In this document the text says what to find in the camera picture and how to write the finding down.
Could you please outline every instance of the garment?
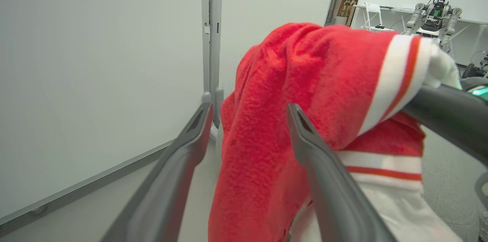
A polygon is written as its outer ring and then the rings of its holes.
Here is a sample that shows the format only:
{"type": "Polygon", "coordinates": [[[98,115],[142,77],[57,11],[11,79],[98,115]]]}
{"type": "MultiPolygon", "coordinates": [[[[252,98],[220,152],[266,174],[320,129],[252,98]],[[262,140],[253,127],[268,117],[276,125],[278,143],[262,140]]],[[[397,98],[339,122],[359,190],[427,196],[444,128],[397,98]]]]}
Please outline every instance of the garment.
{"type": "Polygon", "coordinates": [[[424,134],[398,111],[422,83],[459,87],[455,74],[425,38],[313,24],[274,30],[244,56],[222,106],[209,241],[286,239],[310,197],[291,150],[288,103],[302,107],[356,181],[420,192],[424,134]]]}

